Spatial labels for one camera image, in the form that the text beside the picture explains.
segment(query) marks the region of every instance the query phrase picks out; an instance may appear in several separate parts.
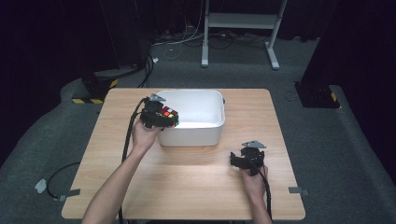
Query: white metal stand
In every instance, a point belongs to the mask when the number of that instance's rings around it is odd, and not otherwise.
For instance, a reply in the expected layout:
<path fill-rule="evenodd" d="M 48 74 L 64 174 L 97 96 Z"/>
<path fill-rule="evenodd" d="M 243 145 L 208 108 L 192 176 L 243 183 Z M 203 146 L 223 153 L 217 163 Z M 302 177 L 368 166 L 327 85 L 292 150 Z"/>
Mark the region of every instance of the white metal stand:
<path fill-rule="evenodd" d="M 205 7 L 205 32 L 204 43 L 202 46 L 202 67 L 209 66 L 209 48 L 208 48 L 208 31 L 209 27 L 225 27 L 225 28 L 248 28 L 248 29 L 266 29 L 273 30 L 269 42 L 265 42 L 265 49 L 271 61 L 273 69 L 279 69 L 274 53 L 274 43 L 276 35 L 282 21 L 283 12 L 288 0 L 282 0 L 280 9 L 275 15 L 262 14 L 235 14 L 235 13 L 209 13 L 209 0 L 206 0 Z"/>

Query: box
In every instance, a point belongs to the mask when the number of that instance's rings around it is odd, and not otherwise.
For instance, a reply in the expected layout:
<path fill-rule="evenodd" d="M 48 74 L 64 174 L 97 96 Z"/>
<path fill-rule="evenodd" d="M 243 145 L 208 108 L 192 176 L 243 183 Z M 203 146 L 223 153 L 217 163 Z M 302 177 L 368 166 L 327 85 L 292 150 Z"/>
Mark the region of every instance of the box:
<path fill-rule="evenodd" d="M 176 110 L 179 124 L 158 134 L 164 147 L 205 147 L 219 143 L 225 121 L 220 92 L 212 90 L 175 90 L 157 93 L 164 105 Z"/>

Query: gray carpet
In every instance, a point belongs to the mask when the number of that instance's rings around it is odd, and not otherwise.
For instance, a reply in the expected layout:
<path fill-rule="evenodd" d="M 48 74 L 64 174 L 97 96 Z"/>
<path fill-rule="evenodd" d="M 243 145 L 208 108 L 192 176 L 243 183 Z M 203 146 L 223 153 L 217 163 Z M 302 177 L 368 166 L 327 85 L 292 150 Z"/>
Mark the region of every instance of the gray carpet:
<path fill-rule="evenodd" d="M 362 134 L 342 89 L 331 86 L 340 109 L 303 108 L 295 93 L 293 82 L 301 80 L 317 43 L 277 40 L 278 71 L 272 70 L 262 42 L 210 49 L 207 68 L 201 67 L 201 48 L 156 46 L 150 55 L 159 61 L 149 85 L 268 89 L 297 183 L 309 191 L 303 197 L 305 219 L 287 223 L 396 223 L 396 188 Z M 211 44 L 220 48 L 226 43 Z M 137 87 L 143 78 L 144 71 L 123 77 L 117 88 Z M 79 223 L 63 219 L 64 204 L 34 189 L 40 179 L 48 180 L 60 167 L 80 161 L 89 142 L 102 106 L 74 105 L 71 96 L 78 83 L 63 88 L 61 104 L 27 131 L 2 166 L 0 223 Z M 57 174 L 51 191 L 66 193 L 76 171 L 74 166 Z"/>

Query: wooden tabletop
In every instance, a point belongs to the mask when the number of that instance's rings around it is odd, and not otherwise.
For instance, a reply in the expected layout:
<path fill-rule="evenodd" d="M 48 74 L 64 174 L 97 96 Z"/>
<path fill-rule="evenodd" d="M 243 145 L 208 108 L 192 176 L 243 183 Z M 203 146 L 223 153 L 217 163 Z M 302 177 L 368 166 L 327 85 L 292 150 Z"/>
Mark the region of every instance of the wooden tabletop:
<path fill-rule="evenodd" d="M 62 215 L 82 218 L 97 190 L 120 165 L 128 123 L 138 102 L 163 89 L 121 89 L 109 92 L 92 132 Z M 214 147 L 162 147 L 158 139 L 141 161 L 122 206 L 129 219 L 251 219 L 240 172 L 230 165 L 230 152 L 240 156 L 242 143 L 267 145 L 273 219 L 305 216 L 288 151 L 268 90 L 219 89 L 225 100 L 225 123 Z"/>

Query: forearm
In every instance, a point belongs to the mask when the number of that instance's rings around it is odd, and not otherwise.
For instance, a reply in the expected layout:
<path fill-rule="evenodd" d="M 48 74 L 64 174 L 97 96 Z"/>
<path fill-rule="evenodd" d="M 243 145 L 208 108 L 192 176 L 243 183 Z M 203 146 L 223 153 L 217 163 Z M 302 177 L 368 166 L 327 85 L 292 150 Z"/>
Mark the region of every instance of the forearm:
<path fill-rule="evenodd" d="M 250 199 L 254 224 L 272 224 L 263 199 Z"/>
<path fill-rule="evenodd" d="M 134 172 L 144 153 L 133 150 L 105 184 L 96 192 L 82 223 L 112 223 L 116 217 Z"/>

